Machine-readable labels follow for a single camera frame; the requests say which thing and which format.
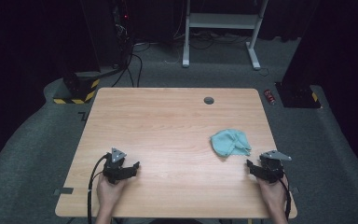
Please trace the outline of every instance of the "metal bracket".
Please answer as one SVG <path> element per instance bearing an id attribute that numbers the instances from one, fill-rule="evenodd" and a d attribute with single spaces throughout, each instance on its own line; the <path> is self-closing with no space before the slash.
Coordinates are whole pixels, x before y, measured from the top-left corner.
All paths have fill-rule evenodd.
<path id="1" fill-rule="evenodd" d="M 283 153 L 279 152 L 278 150 L 271 150 L 265 152 L 260 155 L 260 157 L 265 157 L 273 160 L 280 160 L 280 161 L 291 161 L 292 158 L 290 156 L 286 156 Z"/>
<path id="2" fill-rule="evenodd" d="M 115 147 L 112 147 L 112 162 L 120 161 L 121 159 L 123 159 L 126 156 L 127 156 L 127 154 L 125 154 L 124 152 L 118 150 Z"/>

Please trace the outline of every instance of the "gray carpet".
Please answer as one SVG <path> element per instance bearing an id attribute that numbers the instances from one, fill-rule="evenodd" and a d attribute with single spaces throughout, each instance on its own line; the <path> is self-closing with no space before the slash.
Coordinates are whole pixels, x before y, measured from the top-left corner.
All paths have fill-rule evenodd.
<path id="1" fill-rule="evenodd" d="M 207 43 L 192 41 L 201 48 Z M 292 156 L 284 164 L 298 216 L 290 223 L 358 223 L 358 160 L 343 136 L 324 98 L 312 86 L 323 108 L 284 108 L 274 87 L 281 81 L 298 41 L 258 40 L 256 53 L 263 67 L 254 71 L 243 42 L 190 49 L 190 67 L 182 67 L 182 49 L 165 45 L 135 48 L 143 60 L 141 87 L 254 88 L 260 93 L 277 148 Z M 136 82 L 139 61 L 130 70 Z M 98 88 L 110 87 L 118 75 L 103 77 Z M 81 112 L 87 105 L 55 105 L 56 80 L 45 88 L 46 103 L 7 141 L 0 154 L 0 223 L 66 223 L 57 217 L 59 196 L 84 128 Z M 125 73 L 117 87 L 130 87 Z M 269 105 L 262 92 L 277 98 Z M 72 223 L 87 223 L 76 218 Z M 234 223 L 245 223 L 234 220 Z"/>

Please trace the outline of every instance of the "yellow and black warning tape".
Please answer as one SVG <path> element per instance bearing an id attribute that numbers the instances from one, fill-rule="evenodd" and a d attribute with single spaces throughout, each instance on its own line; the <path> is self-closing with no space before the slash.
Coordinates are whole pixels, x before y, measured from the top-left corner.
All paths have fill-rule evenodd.
<path id="1" fill-rule="evenodd" d="M 100 82 L 100 79 L 94 80 L 89 89 L 84 92 L 85 97 L 84 98 L 72 98 L 72 97 L 53 97 L 54 103 L 58 105 L 65 105 L 65 104 L 87 104 L 91 101 L 92 97 L 95 94 L 95 91 L 97 89 L 98 83 Z"/>

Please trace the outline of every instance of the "black device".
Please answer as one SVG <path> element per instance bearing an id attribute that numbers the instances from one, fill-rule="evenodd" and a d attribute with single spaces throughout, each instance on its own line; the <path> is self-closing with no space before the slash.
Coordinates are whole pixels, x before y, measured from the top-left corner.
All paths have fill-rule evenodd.
<path id="1" fill-rule="evenodd" d="M 249 160 L 246 160 L 246 165 L 249 167 L 251 175 L 267 180 L 272 184 L 283 178 L 284 171 L 281 161 L 291 160 L 291 157 L 277 150 L 272 150 L 260 155 L 261 167 L 254 165 Z"/>
<path id="2" fill-rule="evenodd" d="M 103 166 L 103 175 L 107 177 L 109 183 L 116 184 L 119 180 L 136 176 L 139 162 L 133 164 L 132 167 L 123 168 L 124 157 L 127 155 L 116 148 L 112 148 L 112 154 L 107 153 L 106 156 L 106 162 Z"/>
<path id="3" fill-rule="evenodd" d="M 123 168 L 122 165 L 124 163 L 125 157 L 127 154 L 124 152 L 112 147 L 112 153 L 106 153 L 106 155 L 103 155 L 95 164 L 94 169 L 91 172 L 91 177 L 89 178 L 89 192 L 87 196 L 87 217 L 88 217 L 88 223 L 91 224 L 91 193 L 92 193 L 92 181 L 94 178 L 99 175 L 95 174 L 95 171 L 100 164 L 100 162 L 104 159 L 106 159 L 106 162 L 103 166 L 103 171 L 101 172 L 104 176 L 107 177 L 109 183 L 111 184 L 118 184 L 118 181 L 123 179 L 128 179 L 133 176 L 136 176 L 139 163 L 136 162 L 133 164 L 132 167 Z"/>

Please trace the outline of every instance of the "round hole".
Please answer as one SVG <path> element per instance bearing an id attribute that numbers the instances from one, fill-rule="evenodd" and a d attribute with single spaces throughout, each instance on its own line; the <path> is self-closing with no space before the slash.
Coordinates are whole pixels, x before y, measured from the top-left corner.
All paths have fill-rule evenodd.
<path id="1" fill-rule="evenodd" d="M 207 105 L 211 105 L 214 103 L 214 99 L 210 96 L 207 96 L 204 98 L 204 103 L 207 104 Z"/>

